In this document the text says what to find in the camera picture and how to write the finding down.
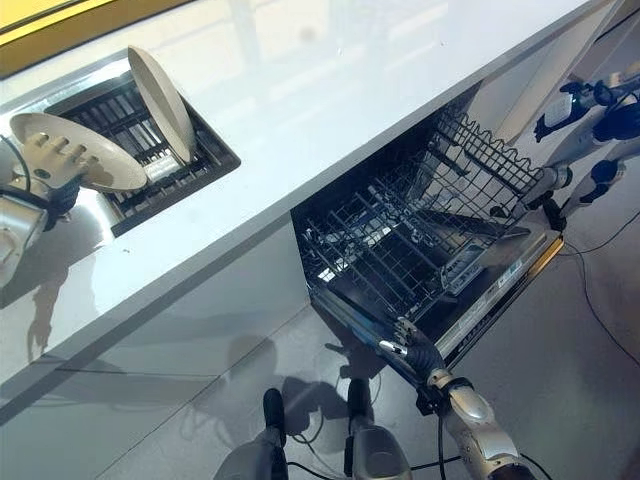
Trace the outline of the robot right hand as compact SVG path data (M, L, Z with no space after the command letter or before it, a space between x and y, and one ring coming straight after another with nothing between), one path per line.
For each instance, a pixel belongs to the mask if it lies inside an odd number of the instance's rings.
M418 381L426 381L432 372L445 370L444 359L436 345L413 323L399 317L394 324L395 339L380 340L378 346L401 358Z

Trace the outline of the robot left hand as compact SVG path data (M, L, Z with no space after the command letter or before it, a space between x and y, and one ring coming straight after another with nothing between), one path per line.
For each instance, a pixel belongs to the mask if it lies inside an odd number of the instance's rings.
M66 151L68 144L66 137L50 138L45 133L36 133L23 147L29 191L45 202L45 231L51 230L73 208L83 179L98 164L98 158L87 154L84 145Z

